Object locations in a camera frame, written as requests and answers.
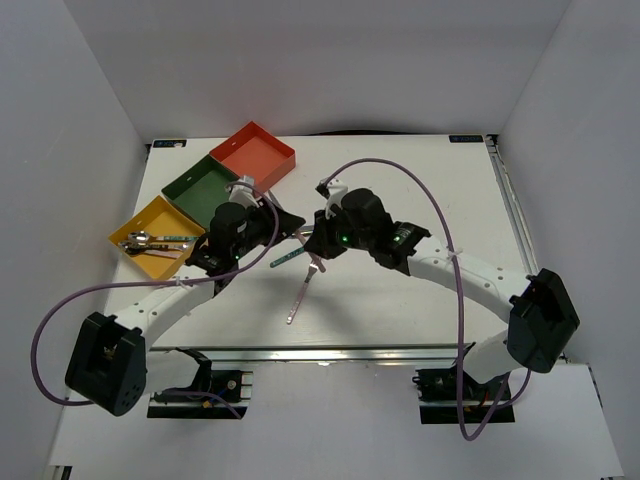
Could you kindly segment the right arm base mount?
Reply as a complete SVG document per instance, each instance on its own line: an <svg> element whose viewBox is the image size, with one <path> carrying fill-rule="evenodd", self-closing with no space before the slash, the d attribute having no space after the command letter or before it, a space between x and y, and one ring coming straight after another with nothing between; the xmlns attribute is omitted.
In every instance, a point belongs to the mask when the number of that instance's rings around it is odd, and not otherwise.
<svg viewBox="0 0 640 480"><path fill-rule="evenodd" d="M454 425L457 416L457 373L454 366L441 369L419 369L412 382L417 389L420 420L423 425ZM497 402L498 391L502 379L496 377L486 384L478 384L466 372L463 373L462 410L466 424L479 425L490 408L496 404L497 409L490 418L490 423L513 423L515 415L509 387L505 388L500 401Z"/></svg>

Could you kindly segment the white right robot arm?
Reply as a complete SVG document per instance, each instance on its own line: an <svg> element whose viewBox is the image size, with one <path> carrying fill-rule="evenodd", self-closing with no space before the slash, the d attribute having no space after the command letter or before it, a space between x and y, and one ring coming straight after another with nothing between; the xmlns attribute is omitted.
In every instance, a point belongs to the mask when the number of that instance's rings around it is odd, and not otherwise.
<svg viewBox="0 0 640 480"><path fill-rule="evenodd" d="M459 396L475 398L489 381L518 368L552 370L580 324L558 274L528 275L455 254L428 230L392 220L369 189L331 181L317 190L326 205L314 214L306 251L324 260L365 251L383 268L461 290L505 323L500 333L465 349L463 366L451 374Z"/></svg>

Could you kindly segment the green handled fork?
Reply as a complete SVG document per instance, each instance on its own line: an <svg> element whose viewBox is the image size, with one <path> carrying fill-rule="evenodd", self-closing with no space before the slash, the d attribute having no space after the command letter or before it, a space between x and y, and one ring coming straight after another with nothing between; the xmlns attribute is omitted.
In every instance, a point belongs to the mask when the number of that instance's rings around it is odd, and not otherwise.
<svg viewBox="0 0 640 480"><path fill-rule="evenodd" d="M284 263L286 263L286 262L288 262L288 261L290 261L290 260L292 260L292 259L304 254L304 253L305 253L304 248L303 247L299 247L299 248L297 248L297 249L295 249L295 250L293 250L293 251L291 251L291 252L289 252L289 253L287 253L287 254L279 257L279 258L277 258L276 260L271 261L269 266L271 268L277 268L278 266L280 266L280 265L282 265L282 264L284 264Z"/></svg>

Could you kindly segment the red box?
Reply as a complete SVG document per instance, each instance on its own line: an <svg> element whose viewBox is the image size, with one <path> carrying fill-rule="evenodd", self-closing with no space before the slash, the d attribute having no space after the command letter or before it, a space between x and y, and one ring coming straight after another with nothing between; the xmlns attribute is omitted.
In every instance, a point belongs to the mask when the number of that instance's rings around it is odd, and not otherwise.
<svg viewBox="0 0 640 480"><path fill-rule="evenodd" d="M209 154L238 177L253 178L264 193L296 167L295 150L253 121Z"/></svg>

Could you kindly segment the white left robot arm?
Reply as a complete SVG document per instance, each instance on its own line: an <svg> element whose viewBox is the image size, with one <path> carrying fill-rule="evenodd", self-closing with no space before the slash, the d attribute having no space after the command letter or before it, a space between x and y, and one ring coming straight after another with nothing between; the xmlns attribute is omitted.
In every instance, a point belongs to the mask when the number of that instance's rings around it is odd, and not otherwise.
<svg viewBox="0 0 640 480"><path fill-rule="evenodd" d="M114 416L129 412L148 393L191 399L213 394L206 356L183 347L155 352L153 345L180 319L220 294L237 275L243 256L282 242L304 223L265 201L218 206L180 277L114 314L95 312L83 321L66 386Z"/></svg>

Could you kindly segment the brown handled spoon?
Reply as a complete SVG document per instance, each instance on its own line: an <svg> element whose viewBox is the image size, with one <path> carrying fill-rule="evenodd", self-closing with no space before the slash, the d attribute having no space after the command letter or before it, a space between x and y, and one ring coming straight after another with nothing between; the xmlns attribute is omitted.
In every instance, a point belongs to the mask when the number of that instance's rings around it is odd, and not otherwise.
<svg viewBox="0 0 640 480"><path fill-rule="evenodd" d="M136 243L123 241L118 244L125 251L147 251L147 250L158 250L158 251L185 251L189 248L188 243L178 244L178 243Z"/></svg>

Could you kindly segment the aluminium table frame rail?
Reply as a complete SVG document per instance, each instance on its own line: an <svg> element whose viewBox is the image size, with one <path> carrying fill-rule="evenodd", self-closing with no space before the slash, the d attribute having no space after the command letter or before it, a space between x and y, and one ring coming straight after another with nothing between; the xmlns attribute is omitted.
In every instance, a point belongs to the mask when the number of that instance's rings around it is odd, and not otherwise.
<svg viewBox="0 0 640 480"><path fill-rule="evenodd" d="M538 266L524 214L506 166L498 150L497 137L487 135L484 144L493 167L496 181L509 218L522 266L518 270L489 268L488 279L478 279L465 286L465 294L485 306L509 325L503 338L512 353L527 353L531 350L548 352L552 340L545 338L542 312L534 304L526 302L516 294L540 289L535 279L542 268Z"/></svg>

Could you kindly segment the green handled spoon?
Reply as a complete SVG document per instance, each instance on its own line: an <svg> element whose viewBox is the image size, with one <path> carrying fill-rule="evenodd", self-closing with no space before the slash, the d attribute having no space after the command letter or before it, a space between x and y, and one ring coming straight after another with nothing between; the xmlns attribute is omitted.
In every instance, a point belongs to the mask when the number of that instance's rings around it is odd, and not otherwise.
<svg viewBox="0 0 640 480"><path fill-rule="evenodd" d="M127 235L127 239L137 243L154 243L154 242L192 242L198 239L198 236L175 236L175 235L159 235L154 236L146 231L131 232Z"/></svg>

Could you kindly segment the pink handled fork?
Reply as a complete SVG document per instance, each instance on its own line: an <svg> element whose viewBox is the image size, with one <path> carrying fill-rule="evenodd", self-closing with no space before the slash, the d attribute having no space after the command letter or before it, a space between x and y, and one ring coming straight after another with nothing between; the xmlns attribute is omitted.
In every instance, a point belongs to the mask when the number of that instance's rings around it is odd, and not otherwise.
<svg viewBox="0 0 640 480"><path fill-rule="evenodd" d="M314 275L317 273L318 271L318 265L315 262L311 262L309 264L308 270L307 270L307 274L305 279L303 280L302 286L300 287L298 294L296 296L296 299L289 311L289 314L287 316L286 319L286 324L287 325L291 325L298 313L298 310L300 308L300 305L305 297L305 294L307 292L307 289L309 287L309 284L312 280L312 278L314 277Z"/></svg>

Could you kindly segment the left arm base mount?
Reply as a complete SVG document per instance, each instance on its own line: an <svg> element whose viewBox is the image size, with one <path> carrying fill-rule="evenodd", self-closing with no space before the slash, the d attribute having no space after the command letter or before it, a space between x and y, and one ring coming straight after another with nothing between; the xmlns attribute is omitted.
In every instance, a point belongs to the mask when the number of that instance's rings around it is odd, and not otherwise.
<svg viewBox="0 0 640 480"><path fill-rule="evenodd" d="M147 417L173 420L240 420L252 397L254 374L220 366L193 349L152 351L147 356Z"/></svg>

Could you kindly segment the green box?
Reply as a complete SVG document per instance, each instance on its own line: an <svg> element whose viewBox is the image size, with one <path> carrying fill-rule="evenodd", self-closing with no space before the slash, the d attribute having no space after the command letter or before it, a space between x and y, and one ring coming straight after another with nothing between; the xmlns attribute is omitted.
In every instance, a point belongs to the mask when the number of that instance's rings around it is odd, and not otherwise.
<svg viewBox="0 0 640 480"><path fill-rule="evenodd" d="M226 186L239 179L222 163L205 155L161 189L166 200L205 230L219 205L228 201Z"/></svg>

